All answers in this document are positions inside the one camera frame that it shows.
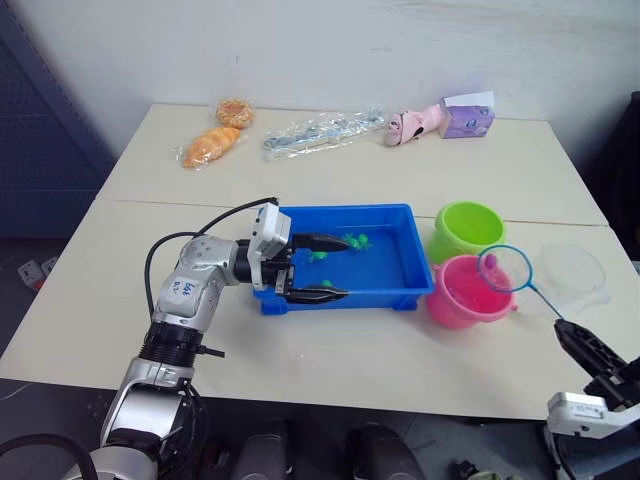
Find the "tissue box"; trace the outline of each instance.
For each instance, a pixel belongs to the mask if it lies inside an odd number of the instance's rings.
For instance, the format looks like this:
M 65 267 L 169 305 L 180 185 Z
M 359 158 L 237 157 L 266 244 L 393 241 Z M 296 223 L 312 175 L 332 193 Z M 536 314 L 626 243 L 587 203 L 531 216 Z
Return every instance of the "tissue box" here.
M 444 120 L 442 138 L 484 137 L 495 117 L 493 92 L 445 97 L 441 101 Z

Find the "green plastic bucket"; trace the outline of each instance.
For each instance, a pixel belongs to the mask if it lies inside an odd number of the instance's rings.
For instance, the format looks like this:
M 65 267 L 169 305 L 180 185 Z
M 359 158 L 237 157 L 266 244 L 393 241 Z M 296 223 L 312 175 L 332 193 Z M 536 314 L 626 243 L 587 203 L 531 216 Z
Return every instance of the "green plastic bucket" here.
M 505 225 L 492 209 L 474 202 L 455 202 L 438 212 L 427 254 L 432 264 L 441 264 L 458 255 L 477 255 L 505 239 Z

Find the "plastic packaging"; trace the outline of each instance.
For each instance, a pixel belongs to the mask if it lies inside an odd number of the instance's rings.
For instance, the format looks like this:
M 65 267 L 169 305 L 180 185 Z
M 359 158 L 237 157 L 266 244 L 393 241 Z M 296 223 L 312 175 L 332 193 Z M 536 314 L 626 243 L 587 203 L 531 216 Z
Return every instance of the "plastic packaging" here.
M 189 145 L 175 150 L 176 159 L 184 168 L 198 171 L 222 157 L 238 141 L 241 130 L 251 125 L 254 112 L 245 100 L 224 98 L 218 103 L 215 117 L 222 126 L 205 131 Z
M 442 263 L 456 255 L 477 255 L 505 238 L 504 222 L 492 209 L 479 203 L 455 202 L 438 212 L 427 253 L 430 261 Z
M 495 322 L 516 309 L 511 292 L 493 290 L 478 275 L 477 260 L 475 255 L 461 255 L 434 267 L 436 291 L 427 297 L 433 320 L 461 329 L 479 322 Z
M 306 122 L 268 133 L 263 143 L 265 157 L 295 157 L 341 147 L 385 125 L 383 111 L 378 107 L 366 113 L 321 113 Z
M 544 245 L 533 264 L 539 290 L 562 310 L 580 313 L 611 299 L 600 262 L 576 245 Z
M 188 147 L 177 150 L 178 160 L 184 168 L 200 170 L 227 153 L 240 137 L 240 130 L 218 127 L 196 137 Z
M 249 102 L 239 98 L 223 98 L 216 109 L 216 118 L 225 127 L 247 128 L 254 116 Z

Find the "purple box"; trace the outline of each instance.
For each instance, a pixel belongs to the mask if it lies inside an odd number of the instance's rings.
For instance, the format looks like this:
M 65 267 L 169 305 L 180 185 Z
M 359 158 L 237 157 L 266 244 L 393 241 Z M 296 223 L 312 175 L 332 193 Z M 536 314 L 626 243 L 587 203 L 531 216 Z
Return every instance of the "purple box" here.
M 442 110 L 442 138 L 484 137 L 495 117 L 490 107 L 479 105 L 447 107 L 443 102 Z

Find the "gray pegboard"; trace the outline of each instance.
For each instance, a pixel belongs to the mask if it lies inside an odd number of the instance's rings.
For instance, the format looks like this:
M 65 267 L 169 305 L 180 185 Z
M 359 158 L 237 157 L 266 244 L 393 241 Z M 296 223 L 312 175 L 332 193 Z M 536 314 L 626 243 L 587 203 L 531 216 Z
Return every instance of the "gray pegboard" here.
M 114 160 L 0 0 L 0 237 L 68 237 Z
M 0 40 L 0 116 L 48 113 L 46 103 Z
M 97 191 L 0 191 L 0 237 L 70 237 Z
M 95 190 L 102 183 L 53 115 L 0 116 L 0 152 L 0 190 Z

